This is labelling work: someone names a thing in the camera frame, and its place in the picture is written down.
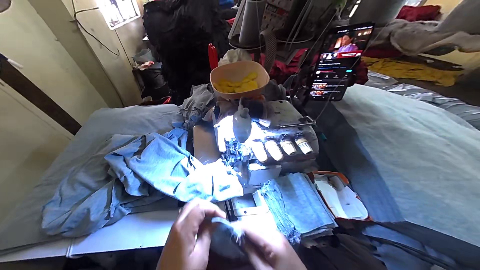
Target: yellow fabric scrap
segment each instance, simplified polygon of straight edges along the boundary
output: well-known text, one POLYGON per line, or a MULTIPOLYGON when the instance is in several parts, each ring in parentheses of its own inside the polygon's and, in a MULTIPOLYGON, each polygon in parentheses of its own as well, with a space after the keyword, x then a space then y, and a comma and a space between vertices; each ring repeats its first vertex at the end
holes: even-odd
POLYGON ((392 58, 362 57, 368 69, 393 78, 432 81, 439 86, 452 86, 462 71, 446 71, 428 67, 423 64, 398 61, 392 58))

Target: phone screen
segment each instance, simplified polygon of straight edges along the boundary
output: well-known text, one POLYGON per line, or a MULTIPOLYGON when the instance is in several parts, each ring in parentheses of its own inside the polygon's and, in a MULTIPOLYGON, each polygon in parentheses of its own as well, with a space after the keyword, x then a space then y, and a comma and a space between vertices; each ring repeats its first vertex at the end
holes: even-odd
POLYGON ((310 95, 315 100, 339 101, 353 68, 372 36, 374 23, 332 28, 325 37, 313 73, 310 95))

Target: denim fabric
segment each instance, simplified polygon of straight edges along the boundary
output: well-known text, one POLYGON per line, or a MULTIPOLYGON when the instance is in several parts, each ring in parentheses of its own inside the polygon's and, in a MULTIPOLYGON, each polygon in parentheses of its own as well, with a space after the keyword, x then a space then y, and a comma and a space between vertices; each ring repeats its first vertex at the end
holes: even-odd
POLYGON ((202 165, 185 150, 186 130, 164 136, 113 135, 58 186, 42 210, 42 229, 50 235, 93 233, 165 196, 224 200, 243 195, 223 164, 202 165))
POLYGON ((332 213, 303 173, 270 180, 260 191, 277 228, 291 243, 300 242, 300 236, 329 234, 336 227, 332 213))

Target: hand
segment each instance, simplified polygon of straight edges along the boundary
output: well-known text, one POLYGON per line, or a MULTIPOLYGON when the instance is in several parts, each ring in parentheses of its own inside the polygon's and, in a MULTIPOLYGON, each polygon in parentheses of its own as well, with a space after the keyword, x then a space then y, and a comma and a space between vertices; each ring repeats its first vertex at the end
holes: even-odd
POLYGON ((243 228, 245 252, 255 270, 307 270, 295 250, 277 230, 261 232, 243 228))
POLYGON ((206 269, 212 217, 225 218, 226 214, 209 201, 194 199, 186 204, 170 229, 157 269, 206 269))

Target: cable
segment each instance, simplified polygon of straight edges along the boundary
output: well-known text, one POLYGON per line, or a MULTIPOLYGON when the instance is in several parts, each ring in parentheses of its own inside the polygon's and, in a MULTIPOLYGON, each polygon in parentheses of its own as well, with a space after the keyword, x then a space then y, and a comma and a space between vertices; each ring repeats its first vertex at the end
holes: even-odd
POLYGON ((132 62, 130 62, 130 57, 128 57, 127 51, 125 50, 125 47, 123 46, 123 43, 122 43, 121 40, 120 40, 120 37, 119 37, 119 34, 117 33, 117 30, 115 29, 114 31, 115 31, 115 34, 117 34, 117 38, 119 39, 120 45, 121 45, 121 47, 122 47, 122 49, 123 49, 123 52, 124 52, 125 55, 127 56, 128 63, 130 64, 130 66, 133 66, 133 65, 132 65, 132 62))
POLYGON ((96 41, 98 41, 103 47, 105 47, 109 52, 115 54, 116 56, 120 56, 120 51, 119 49, 117 49, 118 53, 114 53, 112 50, 110 50, 107 46, 105 46, 105 44, 103 44, 96 36, 92 35, 90 32, 87 31, 87 29, 85 29, 85 27, 80 23, 80 21, 77 19, 77 14, 78 13, 82 13, 82 12, 85 12, 85 11, 90 11, 90 10, 97 10, 99 9, 98 7, 96 8, 91 8, 91 9, 86 9, 86 10, 80 10, 80 11, 76 11, 75 10, 75 4, 72 0, 72 7, 73 7, 73 19, 76 23, 78 23, 78 25, 88 34, 90 35, 91 37, 93 37, 96 41))

